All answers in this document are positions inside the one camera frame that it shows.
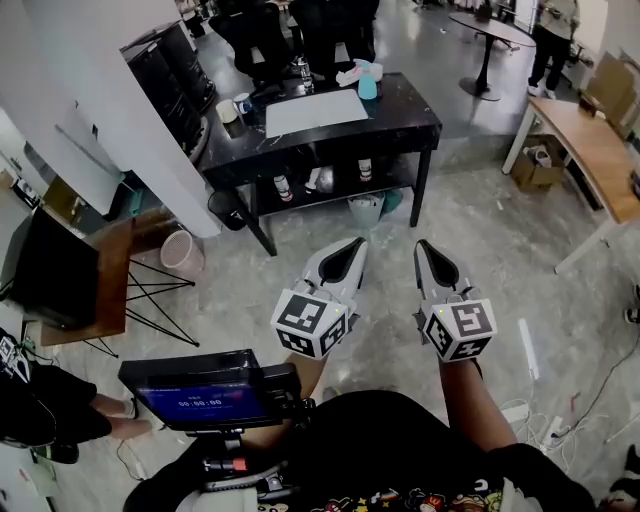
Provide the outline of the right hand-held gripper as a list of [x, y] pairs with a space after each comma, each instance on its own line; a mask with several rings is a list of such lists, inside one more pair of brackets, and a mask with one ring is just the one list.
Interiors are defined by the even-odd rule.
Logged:
[[416, 242], [414, 266], [424, 298], [414, 314], [422, 344], [431, 345], [441, 362], [477, 358], [497, 334], [497, 323], [490, 300], [472, 287], [468, 266], [426, 239]]

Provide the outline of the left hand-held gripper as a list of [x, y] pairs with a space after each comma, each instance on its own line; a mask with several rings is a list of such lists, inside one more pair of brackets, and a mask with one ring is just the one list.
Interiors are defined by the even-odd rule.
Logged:
[[281, 345], [310, 359], [324, 359], [348, 335], [359, 315], [359, 290], [368, 242], [345, 238], [314, 253], [303, 277], [285, 288], [270, 325]]

